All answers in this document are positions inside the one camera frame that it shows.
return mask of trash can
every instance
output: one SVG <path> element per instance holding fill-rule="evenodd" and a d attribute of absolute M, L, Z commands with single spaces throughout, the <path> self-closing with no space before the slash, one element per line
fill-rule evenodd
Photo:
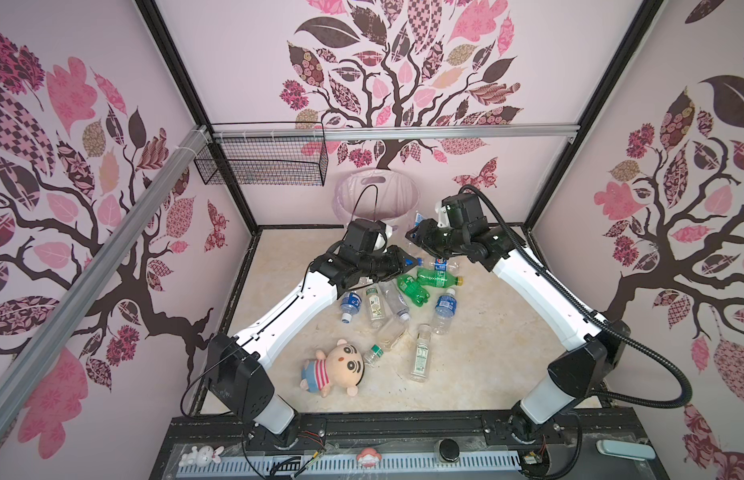
<path fill-rule="evenodd" d="M 359 199 L 364 188 L 364 196 Z M 390 170 L 362 170 L 353 172 L 338 181 L 334 188 L 332 210 L 344 225 L 350 222 L 351 213 L 356 206 L 354 218 L 382 220 L 392 226 L 394 231 L 406 232 L 414 226 L 415 209 L 420 201 L 420 191 L 415 182 L 404 174 Z"/>

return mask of wire basket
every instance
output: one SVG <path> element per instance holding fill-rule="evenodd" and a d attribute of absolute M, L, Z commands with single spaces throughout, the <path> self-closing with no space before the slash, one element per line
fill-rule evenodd
<path fill-rule="evenodd" d="M 324 126 L 300 121 L 258 124 L 284 123 L 297 128 L 248 130 L 214 138 L 216 144 L 207 144 L 194 160 L 204 184 L 323 187 L 329 163 Z"/>

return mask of aluminum rail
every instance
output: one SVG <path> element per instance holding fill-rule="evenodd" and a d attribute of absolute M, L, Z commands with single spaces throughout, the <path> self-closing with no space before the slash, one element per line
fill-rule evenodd
<path fill-rule="evenodd" d="M 306 128 L 283 128 L 278 130 L 222 130 L 219 125 L 215 138 L 283 138 L 319 137 L 321 130 Z M 324 129 L 327 141 L 348 140 L 404 140 L 418 138 L 494 138 L 494 137 L 574 137 L 580 126 L 577 124 L 517 124 L 517 125 L 455 125 L 453 127 L 378 127 Z"/>
<path fill-rule="evenodd" d="M 89 308 L 102 293 L 121 264 L 124 255 L 137 241 L 151 217 L 172 190 L 177 178 L 207 144 L 206 128 L 195 126 L 172 152 L 151 186 L 138 199 L 124 221 L 116 228 L 92 263 L 82 272 L 57 308 L 25 349 L 0 378 L 0 439 L 33 390 L 57 361 L 60 351 L 81 323 Z"/>

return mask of stuffed toy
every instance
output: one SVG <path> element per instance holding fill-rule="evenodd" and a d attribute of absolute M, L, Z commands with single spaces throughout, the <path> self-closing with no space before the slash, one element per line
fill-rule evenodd
<path fill-rule="evenodd" d="M 326 355 L 316 351 L 316 360 L 306 360 L 303 364 L 300 388 L 311 393 L 320 393 L 322 398 L 329 395 L 332 386 L 346 389 L 349 396 L 356 396 L 357 385 L 364 376 L 364 360 L 358 349 L 339 340 L 338 346 Z"/>

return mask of beige floor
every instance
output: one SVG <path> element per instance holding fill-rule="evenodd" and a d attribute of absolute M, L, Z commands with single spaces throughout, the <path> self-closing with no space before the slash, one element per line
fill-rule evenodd
<path fill-rule="evenodd" d="M 289 293 L 306 265 L 344 231 L 266 230 L 258 245 L 229 334 L 252 324 Z M 431 342 L 430 378 L 407 378 L 419 324 L 429 322 L 434 296 L 423 307 L 412 307 L 405 336 L 375 367 L 369 367 L 351 398 L 334 389 L 327 398 L 301 390 L 300 368 L 316 349 L 329 352 L 338 339 L 361 351 L 374 344 L 375 331 L 364 315 L 351 324 L 340 321 L 339 302 L 324 309 L 293 338 L 268 371 L 276 392 L 301 412 L 365 412 L 401 410 L 473 410 L 511 408 L 546 374 L 548 363 L 564 349 L 547 324 L 521 296 L 479 264 L 463 259 L 457 288 L 457 314 L 448 335 Z M 595 397 L 581 406 L 598 407 Z M 228 409 L 214 395 L 206 397 L 202 413 Z"/>

